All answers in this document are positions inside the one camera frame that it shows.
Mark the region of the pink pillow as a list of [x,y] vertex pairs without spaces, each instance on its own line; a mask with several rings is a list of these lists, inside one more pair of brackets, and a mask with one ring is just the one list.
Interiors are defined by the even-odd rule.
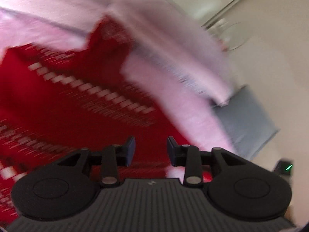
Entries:
[[106,11],[130,32],[139,49],[217,105],[234,93],[227,58],[216,39],[167,0],[112,0]]
[[1,49],[81,49],[110,0],[1,0]]

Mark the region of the right pink pillow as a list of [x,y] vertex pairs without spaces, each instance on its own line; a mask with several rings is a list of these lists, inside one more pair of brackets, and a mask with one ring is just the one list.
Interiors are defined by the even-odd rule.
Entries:
[[227,58],[216,39],[167,0],[112,0],[106,11],[130,32],[139,49],[217,105],[234,93]]

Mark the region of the grey cushion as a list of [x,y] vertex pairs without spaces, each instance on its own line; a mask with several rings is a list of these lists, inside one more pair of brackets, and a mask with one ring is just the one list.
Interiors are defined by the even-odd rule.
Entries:
[[240,88],[223,107],[213,108],[237,155],[252,160],[279,132],[248,85]]

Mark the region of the left pink pillow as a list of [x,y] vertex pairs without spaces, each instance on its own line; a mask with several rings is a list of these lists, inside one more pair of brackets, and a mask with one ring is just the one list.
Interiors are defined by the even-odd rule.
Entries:
[[81,49],[110,0],[1,0],[1,49]]

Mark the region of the round mirror on stand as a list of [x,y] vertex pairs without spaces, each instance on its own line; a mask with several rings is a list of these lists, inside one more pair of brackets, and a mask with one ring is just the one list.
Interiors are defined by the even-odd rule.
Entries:
[[225,24],[220,28],[219,39],[227,51],[233,51],[248,40],[248,29],[244,23]]

